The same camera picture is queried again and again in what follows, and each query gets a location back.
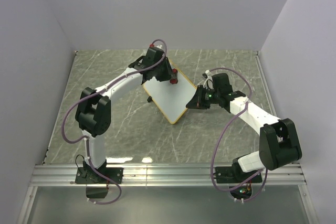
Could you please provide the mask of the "side aluminium rail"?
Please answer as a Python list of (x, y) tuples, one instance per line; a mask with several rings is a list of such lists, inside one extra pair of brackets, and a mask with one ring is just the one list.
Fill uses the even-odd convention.
[(272, 113), (272, 115), (277, 116), (277, 112), (276, 112), (276, 109), (275, 109), (275, 106), (274, 106), (274, 103), (273, 103), (273, 100), (272, 100), (272, 97), (271, 97), (271, 93), (269, 91), (267, 80), (266, 80), (266, 77), (265, 77), (265, 74), (264, 74), (264, 71), (263, 71), (263, 68), (262, 68), (262, 65), (261, 65), (259, 53), (260, 53), (260, 51), (253, 51), (253, 55), (254, 55), (254, 57), (256, 59), (256, 62), (257, 62), (258, 70), (259, 70), (259, 73), (260, 73), (260, 76), (261, 76), (261, 79), (262, 79), (262, 82), (263, 82), (264, 90), (265, 90), (265, 93), (266, 93), (266, 96), (267, 96), (267, 100), (268, 100), (268, 103), (269, 103), (269, 106), (270, 106), (271, 113)]

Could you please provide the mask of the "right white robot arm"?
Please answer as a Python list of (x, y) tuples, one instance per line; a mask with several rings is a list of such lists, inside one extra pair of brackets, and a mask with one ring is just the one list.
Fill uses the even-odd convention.
[(269, 114), (241, 91), (234, 91), (226, 73), (208, 76), (198, 85), (187, 103), (188, 109), (206, 110), (217, 104), (235, 118), (242, 119), (259, 135), (259, 150), (233, 160), (232, 177), (245, 181), (261, 169), (275, 170), (302, 158), (302, 150), (295, 124)]

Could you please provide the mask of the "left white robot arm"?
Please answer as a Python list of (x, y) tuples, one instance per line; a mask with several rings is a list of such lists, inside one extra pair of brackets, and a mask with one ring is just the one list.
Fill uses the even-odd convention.
[(85, 163), (91, 166), (87, 174), (90, 180), (100, 183), (106, 178), (103, 135), (111, 124), (112, 105), (153, 78), (164, 82), (175, 77), (166, 50), (151, 44), (146, 54), (129, 64), (118, 77), (98, 88), (87, 87), (82, 91), (75, 120), (82, 130), (80, 139), (86, 143)]

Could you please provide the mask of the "yellow framed whiteboard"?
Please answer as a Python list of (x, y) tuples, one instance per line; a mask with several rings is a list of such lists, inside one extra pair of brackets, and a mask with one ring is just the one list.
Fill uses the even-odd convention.
[(196, 86), (172, 61), (170, 65), (177, 70), (176, 84), (152, 78), (143, 84), (143, 88), (169, 123), (175, 124), (187, 111), (186, 105), (194, 96)]

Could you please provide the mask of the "red whiteboard eraser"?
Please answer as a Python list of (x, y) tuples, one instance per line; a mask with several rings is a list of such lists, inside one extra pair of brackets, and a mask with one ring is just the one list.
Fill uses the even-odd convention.
[(172, 74), (170, 78), (170, 84), (177, 84), (178, 83), (178, 70), (177, 69), (172, 69)]

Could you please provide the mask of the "aluminium mounting rail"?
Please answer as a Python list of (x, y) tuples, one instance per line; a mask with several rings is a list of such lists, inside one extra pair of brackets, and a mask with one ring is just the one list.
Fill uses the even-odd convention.
[[(212, 186), (209, 164), (108, 164), (108, 167), (123, 168), (122, 187), (191, 187)], [(77, 186), (76, 165), (36, 165), (30, 186)], [(305, 185), (306, 179), (299, 164), (290, 164), (269, 171), (267, 185)]]

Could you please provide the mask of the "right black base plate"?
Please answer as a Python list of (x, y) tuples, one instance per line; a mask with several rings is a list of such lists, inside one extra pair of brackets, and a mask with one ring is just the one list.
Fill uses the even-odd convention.
[(215, 167), (214, 178), (218, 184), (234, 184), (242, 183), (257, 171), (244, 173), (240, 168), (233, 166), (217, 166)]

